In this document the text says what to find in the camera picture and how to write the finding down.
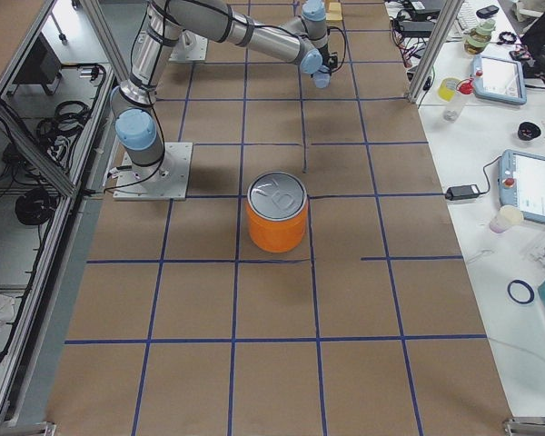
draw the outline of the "power adapter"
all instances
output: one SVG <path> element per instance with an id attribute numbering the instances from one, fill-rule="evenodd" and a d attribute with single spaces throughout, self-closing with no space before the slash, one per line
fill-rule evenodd
<path id="1" fill-rule="evenodd" d="M 25 157 L 16 150 L 14 144 L 8 143 L 2 152 L 2 162 L 5 164 L 23 164 L 25 162 Z"/>
<path id="2" fill-rule="evenodd" d="M 444 197 L 451 202 L 457 200 L 469 200 L 478 198 L 481 195 L 481 190 L 476 184 L 463 184 L 461 186 L 451 186 L 446 190 Z"/>

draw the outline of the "black cup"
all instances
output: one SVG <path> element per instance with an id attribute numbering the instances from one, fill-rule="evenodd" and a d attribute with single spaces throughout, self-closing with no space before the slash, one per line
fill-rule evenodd
<path id="1" fill-rule="evenodd" d="M 538 125 L 531 123 L 530 121 L 525 121 L 519 124 L 519 130 L 517 131 L 517 136 L 522 141 L 530 141 L 541 135 L 541 129 Z"/>

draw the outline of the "brown paper floor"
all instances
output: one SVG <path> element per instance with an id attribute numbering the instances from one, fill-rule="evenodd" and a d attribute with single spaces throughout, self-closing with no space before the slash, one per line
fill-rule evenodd
<path id="1" fill-rule="evenodd" d="M 351 57 L 325 90 L 233 45 L 167 68 L 156 108 L 167 140 L 194 142 L 188 200 L 104 199 L 46 416 L 62 435 L 502 434 L 510 413 L 384 6 L 343 14 Z M 306 237 L 282 255 L 252 244 L 243 212 L 271 170 L 310 195 Z"/>

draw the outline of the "metal base plate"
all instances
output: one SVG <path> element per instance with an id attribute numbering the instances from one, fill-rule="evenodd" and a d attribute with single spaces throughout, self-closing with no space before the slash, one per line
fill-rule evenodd
<path id="1" fill-rule="evenodd" d="M 166 160 L 175 162 L 169 168 L 169 175 L 160 183 L 149 186 L 135 184 L 114 191 L 115 200 L 185 200 L 188 189 L 188 177 L 190 175 L 190 162 L 192 161 L 192 143 L 165 143 Z M 125 153 L 121 165 L 131 165 L 131 159 Z M 117 186 L 135 183 L 134 173 L 125 171 L 119 173 Z"/>
<path id="2" fill-rule="evenodd" d="M 203 36 L 196 35 L 196 43 L 192 49 L 178 50 L 179 45 L 175 47 L 170 54 L 169 62 L 187 63 L 187 62 L 204 62 L 208 53 L 208 40 Z"/>

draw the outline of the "metal lid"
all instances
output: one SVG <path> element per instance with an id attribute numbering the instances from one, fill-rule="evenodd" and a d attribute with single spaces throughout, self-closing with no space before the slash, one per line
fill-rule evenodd
<path id="1" fill-rule="evenodd" d="M 293 218 L 305 205 L 307 193 L 301 181 L 288 173 L 266 173 L 248 188 L 248 202 L 262 218 L 283 221 Z"/>

